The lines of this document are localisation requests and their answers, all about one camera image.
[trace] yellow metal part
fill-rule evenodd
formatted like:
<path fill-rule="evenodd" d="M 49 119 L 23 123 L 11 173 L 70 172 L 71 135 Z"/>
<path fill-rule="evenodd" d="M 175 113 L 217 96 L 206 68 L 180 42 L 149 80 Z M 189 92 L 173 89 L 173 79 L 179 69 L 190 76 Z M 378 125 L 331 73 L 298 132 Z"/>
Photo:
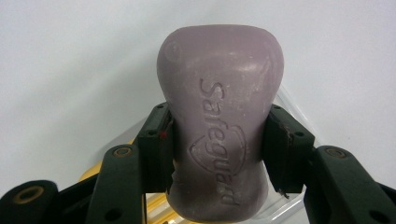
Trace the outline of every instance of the yellow metal part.
<path fill-rule="evenodd" d="M 87 170 L 79 179 L 82 181 L 93 175 L 99 173 L 102 167 L 102 162 L 97 162 L 93 167 Z M 166 201 L 164 193 L 155 194 L 150 200 L 147 201 L 147 213 L 148 213 L 148 224 L 163 224 L 163 223 L 175 223 L 175 224 L 196 224 L 180 217 Z"/>

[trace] white wall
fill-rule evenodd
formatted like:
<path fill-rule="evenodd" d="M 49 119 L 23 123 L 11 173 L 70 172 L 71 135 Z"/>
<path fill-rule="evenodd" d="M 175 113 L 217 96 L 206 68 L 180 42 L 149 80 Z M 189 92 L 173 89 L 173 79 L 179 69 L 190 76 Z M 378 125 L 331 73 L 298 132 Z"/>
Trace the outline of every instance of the white wall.
<path fill-rule="evenodd" d="M 395 1 L 6 0 L 0 195 L 31 179 L 75 183 L 163 101 L 156 56 L 166 36 L 212 23 L 273 33 L 283 88 L 320 142 L 396 188 Z"/>

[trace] purple soap bar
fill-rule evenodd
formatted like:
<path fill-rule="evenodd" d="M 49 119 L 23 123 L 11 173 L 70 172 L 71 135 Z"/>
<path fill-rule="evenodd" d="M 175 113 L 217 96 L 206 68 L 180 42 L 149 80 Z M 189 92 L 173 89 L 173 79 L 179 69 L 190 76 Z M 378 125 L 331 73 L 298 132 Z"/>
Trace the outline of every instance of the purple soap bar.
<path fill-rule="evenodd" d="M 276 39 L 251 26 L 182 28 L 163 42 L 157 73 L 176 126 L 168 202 L 197 222 L 254 216 L 268 194 L 262 130 L 283 75 Z"/>

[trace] black plastic bracket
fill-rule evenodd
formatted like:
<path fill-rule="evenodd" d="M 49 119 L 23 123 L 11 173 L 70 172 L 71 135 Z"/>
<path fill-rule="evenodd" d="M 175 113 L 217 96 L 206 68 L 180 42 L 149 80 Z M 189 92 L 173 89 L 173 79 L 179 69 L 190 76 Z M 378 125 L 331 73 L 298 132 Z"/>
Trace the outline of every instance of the black plastic bracket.
<path fill-rule="evenodd" d="M 281 106 L 272 105 L 262 141 L 262 158 L 275 191 L 301 193 L 315 136 Z"/>
<path fill-rule="evenodd" d="M 56 223 L 58 189 L 48 180 L 26 182 L 10 190 L 0 201 L 0 223 Z"/>
<path fill-rule="evenodd" d="M 319 147 L 309 170 L 304 204 L 310 223 L 396 223 L 392 199 L 350 152 Z"/>
<path fill-rule="evenodd" d="M 134 145 L 111 148 L 96 181 L 86 224 L 145 223 L 140 151 Z"/>
<path fill-rule="evenodd" d="M 166 192 L 172 185 L 173 138 L 173 118 L 168 103 L 155 106 L 134 140 L 141 151 L 146 193 Z"/>

